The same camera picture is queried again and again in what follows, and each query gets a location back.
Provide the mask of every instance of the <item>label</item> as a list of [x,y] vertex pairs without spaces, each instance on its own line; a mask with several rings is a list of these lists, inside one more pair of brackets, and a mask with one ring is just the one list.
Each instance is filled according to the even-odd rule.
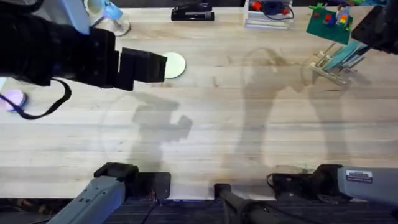
[[360,183],[373,183],[372,172],[360,170],[346,170],[347,181],[354,181]]

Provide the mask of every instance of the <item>gray robot arm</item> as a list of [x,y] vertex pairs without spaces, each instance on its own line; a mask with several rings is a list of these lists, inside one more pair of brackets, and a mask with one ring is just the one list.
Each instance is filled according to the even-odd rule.
[[48,223],[103,223],[127,198],[167,199],[170,180],[168,172],[139,172],[131,164],[108,162],[94,173],[82,193]]
[[398,206],[398,169],[322,164],[313,174],[272,174],[277,200],[292,196],[326,203],[353,198]]
[[125,183],[115,177],[94,178],[49,224],[103,223],[126,199]]
[[398,206],[398,169],[340,167],[338,189],[353,198]]

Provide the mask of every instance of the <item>wood grain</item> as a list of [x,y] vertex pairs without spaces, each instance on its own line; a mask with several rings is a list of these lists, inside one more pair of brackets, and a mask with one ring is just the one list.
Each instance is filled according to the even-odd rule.
[[[322,163],[398,167],[398,59],[370,51],[345,87],[316,78],[307,65],[330,42],[305,33],[311,10],[294,10],[293,29],[273,31],[243,29],[241,9],[215,9],[216,22],[125,9],[132,31],[117,48],[178,52],[185,74],[132,93],[69,82],[72,99],[37,121],[1,112],[0,197],[72,198],[108,161],[171,172],[172,198],[211,198],[216,182],[270,198],[267,174]],[[354,8],[354,21],[369,10]],[[32,114],[63,91],[11,88]]]

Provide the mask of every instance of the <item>pink object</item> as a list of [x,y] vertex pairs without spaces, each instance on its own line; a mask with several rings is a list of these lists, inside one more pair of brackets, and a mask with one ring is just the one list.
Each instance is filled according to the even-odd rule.
[[[18,106],[23,106],[26,100],[25,94],[20,90],[8,90],[3,95]],[[12,106],[2,99],[0,99],[0,107],[6,109],[6,111],[14,111]]]

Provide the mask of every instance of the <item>stapler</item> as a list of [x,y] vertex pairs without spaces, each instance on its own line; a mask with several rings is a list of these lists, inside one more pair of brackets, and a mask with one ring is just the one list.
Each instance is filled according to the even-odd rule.
[[212,10],[208,3],[177,6],[172,11],[172,21],[214,21]]

